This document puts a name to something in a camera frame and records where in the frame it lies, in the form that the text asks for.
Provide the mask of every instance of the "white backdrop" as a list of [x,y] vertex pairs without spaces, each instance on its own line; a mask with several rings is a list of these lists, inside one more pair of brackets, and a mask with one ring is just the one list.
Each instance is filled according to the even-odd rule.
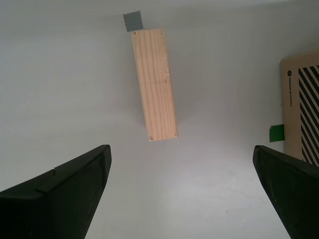
[[[319,2],[170,2],[0,3],[0,190],[110,144],[88,239],[288,239],[252,155],[283,151],[279,62],[318,46]],[[165,28],[177,139],[148,142],[134,10]]]

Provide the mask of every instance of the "light wooden plank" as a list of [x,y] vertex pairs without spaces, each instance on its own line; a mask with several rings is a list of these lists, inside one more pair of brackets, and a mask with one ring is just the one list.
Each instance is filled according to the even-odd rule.
[[162,29],[135,31],[132,41],[149,140],[176,138],[177,123],[164,32]]

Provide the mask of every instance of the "green square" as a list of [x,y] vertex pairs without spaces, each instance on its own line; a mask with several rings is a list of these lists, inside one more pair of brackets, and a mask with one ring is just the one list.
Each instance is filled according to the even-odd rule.
[[142,16],[140,11],[124,14],[126,31],[137,31],[143,29]]
[[277,142],[285,140],[285,129],[284,125],[273,125],[269,129],[269,141]]

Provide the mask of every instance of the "diagonal stripe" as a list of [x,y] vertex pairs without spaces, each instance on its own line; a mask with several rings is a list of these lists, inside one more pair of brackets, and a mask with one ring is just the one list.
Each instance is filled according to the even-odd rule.
[[315,165],[315,163],[314,163],[315,161],[314,161],[314,159],[313,159],[313,157],[312,157],[312,155],[311,155],[311,153],[310,153],[310,151],[309,151],[309,149],[308,149],[308,147],[307,147],[307,145],[306,145],[304,139],[307,141],[307,143],[308,143],[308,145],[309,145],[309,148],[310,148],[310,150],[312,151],[312,153],[314,152],[314,148],[312,147],[312,145],[311,145],[311,143],[310,143],[310,141],[309,141],[309,139],[308,139],[308,137],[307,137],[307,135],[306,135],[306,133],[305,133],[305,130],[304,130],[303,126],[301,126],[301,131],[302,131],[302,133],[303,133],[303,137],[301,137],[301,142],[302,142],[303,147],[304,147],[304,149],[305,149],[305,151],[307,152],[307,155],[308,155],[308,157],[309,157],[309,163]]
[[309,140],[309,138],[308,138],[308,136],[307,136],[307,134],[306,134],[306,132],[305,132],[303,126],[301,126],[301,131],[302,131],[302,133],[303,133],[303,135],[304,135],[304,138],[305,138],[305,140],[306,140],[306,142],[307,142],[307,144],[308,144],[308,146],[309,146],[311,152],[313,153],[315,164],[316,164],[317,166],[319,166],[319,165],[317,164],[317,162],[319,162],[318,154],[317,154],[317,152],[315,151],[313,145],[314,145],[315,147],[318,147],[318,146],[314,143],[314,137],[313,137],[313,135],[311,134],[311,132],[310,132],[308,126],[306,125],[306,122],[305,122],[305,120],[304,120],[304,118],[303,118],[302,115],[301,115],[301,121],[303,122],[304,127],[305,127],[305,129],[306,129],[306,131],[307,131],[307,133],[308,133],[310,139],[311,139],[312,142],[313,142],[312,144],[311,144],[311,142],[310,142],[310,140]]
[[304,116],[305,116],[305,118],[306,118],[306,120],[307,120],[307,122],[308,122],[308,125],[309,125],[310,128],[312,129],[312,131],[313,131],[313,133],[314,133],[314,135],[315,135],[317,141],[319,141],[319,135],[318,135],[318,133],[317,133],[317,130],[316,130],[315,127],[313,126],[312,122],[310,121],[310,119],[309,119],[308,115],[306,114],[306,112],[305,112],[304,107],[302,106],[302,104],[300,104],[300,109],[301,109],[302,113],[304,114]]
[[307,158],[307,155],[305,154],[305,152],[304,152],[304,149],[302,148],[302,152],[303,152],[303,156],[304,156],[304,159],[305,159],[305,161],[306,162],[309,162],[310,164],[312,164],[312,162],[311,161],[309,161],[309,159]]
[[310,94],[312,95],[313,99],[315,100],[315,102],[317,103],[317,106],[319,106],[319,100],[318,97],[316,96],[316,94],[314,93],[313,89],[311,88],[310,84],[308,83],[308,81],[306,80],[305,76],[303,75],[302,71],[299,69],[299,75],[302,78],[305,86],[307,87],[307,89],[309,90]]
[[[309,104],[311,105],[314,113],[316,114],[316,116],[319,119],[319,111],[317,110],[316,106],[314,105],[312,99],[310,98],[310,96],[308,95],[308,92],[305,90],[303,84],[301,83],[301,81],[299,80],[299,86],[300,89],[302,90],[303,94],[305,95],[306,99],[308,100]],[[304,99],[303,95],[299,92],[299,96],[302,99],[303,103],[305,104],[306,100]]]
[[313,72],[313,74],[315,75],[315,77],[317,78],[317,80],[319,81],[319,74],[318,71],[315,69],[315,67],[310,66],[311,71]]
[[[316,119],[316,117],[314,116],[313,112],[311,111],[310,107],[308,106],[305,98],[303,97],[303,95],[301,94],[301,92],[299,92],[299,96],[301,101],[303,102],[308,114],[310,115],[310,117],[313,119],[313,122],[315,123],[317,129],[319,129],[319,123],[318,120]],[[319,119],[319,112],[317,111],[317,109],[315,108],[315,106],[313,105],[312,102],[310,102],[313,108],[313,111],[315,112],[315,114],[317,115],[318,119]]]
[[318,87],[316,81],[314,80],[313,76],[310,74],[310,72],[308,71],[308,69],[306,67],[304,67],[303,70],[304,70],[305,74],[307,75],[308,79],[310,80],[310,82],[312,83],[312,85],[314,86],[315,90],[319,94],[319,87]]

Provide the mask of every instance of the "wooden block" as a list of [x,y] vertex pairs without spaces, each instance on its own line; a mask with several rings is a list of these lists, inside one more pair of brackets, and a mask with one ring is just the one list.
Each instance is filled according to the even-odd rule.
[[177,137],[166,39],[161,29],[132,32],[149,140]]

